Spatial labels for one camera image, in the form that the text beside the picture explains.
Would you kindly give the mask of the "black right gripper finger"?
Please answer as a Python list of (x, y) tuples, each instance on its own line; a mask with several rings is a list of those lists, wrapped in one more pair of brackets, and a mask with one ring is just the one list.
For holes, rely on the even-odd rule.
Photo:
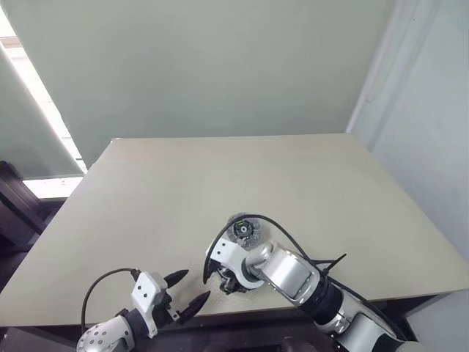
[(215, 249), (215, 245), (220, 240), (220, 238), (221, 238), (220, 235), (217, 235), (213, 239), (212, 243), (209, 245), (209, 247), (206, 251), (205, 258), (204, 258), (204, 265), (203, 265), (203, 273), (202, 273), (202, 282), (203, 283), (206, 283), (207, 280), (212, 275), (212, 273), (216, 272), (219, 269), (219, 267), (221, 266), (221, 264), (218, 261), (213, 260), (211, 258), (211, 254), (213, 253), (213, 251)]

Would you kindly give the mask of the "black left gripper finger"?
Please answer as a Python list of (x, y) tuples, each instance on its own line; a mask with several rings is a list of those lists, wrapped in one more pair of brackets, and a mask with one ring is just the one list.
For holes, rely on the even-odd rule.
[(210, 297), (209, 290), (195, 297), (183, 311), (179, 312), (178, 323), (181, 325), (185, 324), (190, 319), (195, 317), (199, 313), (199, 311), (202, 309), (202, 307), (205, 305), (209, 297)]
[(175, 286), (188, 274), (188, 272), (188, 269), (182, 269), (166, 275), (163, 279), (166, 282), (167, 288)]

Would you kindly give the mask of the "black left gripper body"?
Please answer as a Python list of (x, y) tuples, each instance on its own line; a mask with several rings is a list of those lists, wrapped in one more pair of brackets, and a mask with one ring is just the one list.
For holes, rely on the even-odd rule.
[(168, 289), (162, 289), (156, 295), (156, 323), (179, 323), (180, 312), (172, 305)]

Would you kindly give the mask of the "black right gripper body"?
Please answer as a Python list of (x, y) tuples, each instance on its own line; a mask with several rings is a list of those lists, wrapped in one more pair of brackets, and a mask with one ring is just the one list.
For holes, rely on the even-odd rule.
[(230, 271), (228, 268), (221, 268), (218, 270), (218, 275), (220, 277), (220, 290), (226, 295), (232, 293), (245, 293), (246, 288), (243, 287), (237, 280), (235, 274)]

